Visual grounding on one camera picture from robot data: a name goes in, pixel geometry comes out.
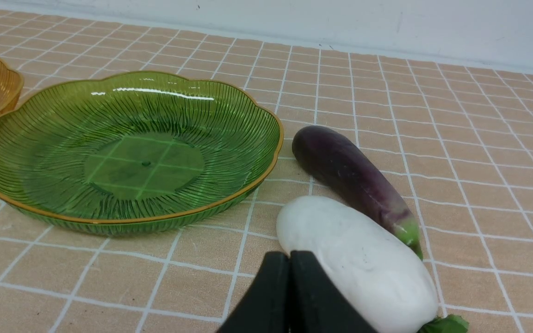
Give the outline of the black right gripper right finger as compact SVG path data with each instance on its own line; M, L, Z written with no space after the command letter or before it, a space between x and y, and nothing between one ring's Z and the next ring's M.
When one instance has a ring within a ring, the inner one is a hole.
M374 333L324 272L315 254L292 251L288 287L291 333Z

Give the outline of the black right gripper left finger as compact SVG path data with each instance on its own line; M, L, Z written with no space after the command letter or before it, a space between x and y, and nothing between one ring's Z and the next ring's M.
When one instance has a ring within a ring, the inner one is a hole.
M289 285L289 258L282 252L267 252L249 289L218 333L287 333Z

